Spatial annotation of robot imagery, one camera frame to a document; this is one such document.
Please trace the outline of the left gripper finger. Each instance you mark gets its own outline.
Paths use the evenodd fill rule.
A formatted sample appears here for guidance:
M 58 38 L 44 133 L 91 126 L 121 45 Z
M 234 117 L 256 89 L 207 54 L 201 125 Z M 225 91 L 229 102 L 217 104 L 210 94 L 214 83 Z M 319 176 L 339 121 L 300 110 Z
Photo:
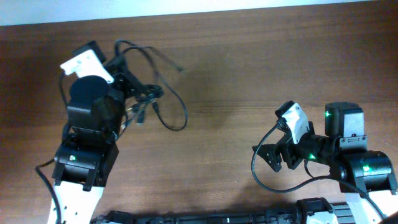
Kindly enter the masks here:
M 126 99 L 134 97 L 135 99 L 148 100 L 149 90 L 132 73 L 126 74 Z
M 107 62 L 104 66 L 105 70 L 111 74 L 128 73 L 127 60 L 123 54 L 119 54 Z

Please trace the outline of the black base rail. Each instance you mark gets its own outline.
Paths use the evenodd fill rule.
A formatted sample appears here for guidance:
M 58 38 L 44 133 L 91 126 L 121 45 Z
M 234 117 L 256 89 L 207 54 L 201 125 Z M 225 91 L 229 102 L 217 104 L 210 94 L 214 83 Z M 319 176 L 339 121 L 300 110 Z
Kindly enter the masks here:
M 183 223 L 308 223 L 313 218 L 320 223 L 354 223 L 353 214 L 345 202 L 330 203 L 325 198 L 306 198 L 295 203 L 279 203 L 242 212 L 204 212 L 133 214 L 112 210 L 99 215 L 92 223 L 183 224 Z

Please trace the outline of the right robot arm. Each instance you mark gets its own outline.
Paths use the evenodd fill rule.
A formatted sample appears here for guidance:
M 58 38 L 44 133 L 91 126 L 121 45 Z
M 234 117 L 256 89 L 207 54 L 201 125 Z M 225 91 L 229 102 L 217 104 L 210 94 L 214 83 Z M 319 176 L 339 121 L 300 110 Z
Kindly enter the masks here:
M 355 223 L 397 223 L 397 178 L 391 160 L 382 151 L 368 149 L 364 112 L 356 103 L 334 102 L 325 106 L 325 133 L 315 134 L 302 107 L 287 101 L 275 111 L 277 121 L 253 146 L 251 170 L 257 157 L 274 172 L 282 163 L 296 169 L 300 163 L 328 166 L 329 173 L 285 189 L 290 193 L 319 181 L 338 182 Z

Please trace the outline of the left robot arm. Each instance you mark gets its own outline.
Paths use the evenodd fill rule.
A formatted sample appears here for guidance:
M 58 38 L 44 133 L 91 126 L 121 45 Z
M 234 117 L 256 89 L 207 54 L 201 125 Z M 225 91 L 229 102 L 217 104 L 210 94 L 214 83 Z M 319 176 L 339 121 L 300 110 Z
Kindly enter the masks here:
M 143 103 L 157 87 L 141 84 L 117 55 L 104 63 L 87 50 L 60 65 L 77 75 L 66 103 L 68 121 L 55 153 L 49 223 L 89 223 L 119 154 L 116 145 L 131 122 L 126 100 Z

